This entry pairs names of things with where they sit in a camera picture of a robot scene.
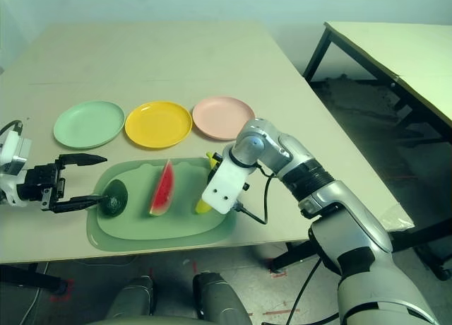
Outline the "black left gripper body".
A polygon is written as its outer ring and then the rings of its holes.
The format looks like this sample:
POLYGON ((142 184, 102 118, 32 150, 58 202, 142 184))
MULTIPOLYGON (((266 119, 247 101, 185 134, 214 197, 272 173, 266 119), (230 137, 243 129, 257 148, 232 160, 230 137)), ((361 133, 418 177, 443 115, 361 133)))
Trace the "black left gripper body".
POLYGON ((64 169, 65 165, 53 162, 27 170, 24 182, 17 185, 18 198, 39 201, 43 211, 66 212, 64 204, 58 202, 64 196, 65 179, 61 177, 64 169))

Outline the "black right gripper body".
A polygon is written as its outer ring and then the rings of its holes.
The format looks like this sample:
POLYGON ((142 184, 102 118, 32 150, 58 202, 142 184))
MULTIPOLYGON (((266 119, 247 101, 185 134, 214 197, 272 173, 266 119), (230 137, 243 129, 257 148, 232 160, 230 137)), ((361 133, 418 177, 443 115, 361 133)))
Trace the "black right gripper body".
POLYGON ((219 153, 213 153, 210 155, 210 178, 212 178, 216 171, 218 170, 219 166, 222 162, 222 156, 219 153))

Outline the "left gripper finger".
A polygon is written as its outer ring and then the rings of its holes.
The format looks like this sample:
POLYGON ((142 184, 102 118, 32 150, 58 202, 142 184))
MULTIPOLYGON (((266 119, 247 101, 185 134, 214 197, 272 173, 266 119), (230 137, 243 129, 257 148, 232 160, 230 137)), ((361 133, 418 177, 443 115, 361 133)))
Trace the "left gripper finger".
POLYGON ((100 195, 77 196, 70 198, 68 201, 51 202, 49 205, 49 210, 54 213, 80 211, 94 206, 104 199, 105 196, 100 195))
POLYGON ((58 158, 58 164, 61 169, 64 169, 66 165, 89 166, 103 162, 107 162, 107 159, 87 153, 63 154, 58 158))

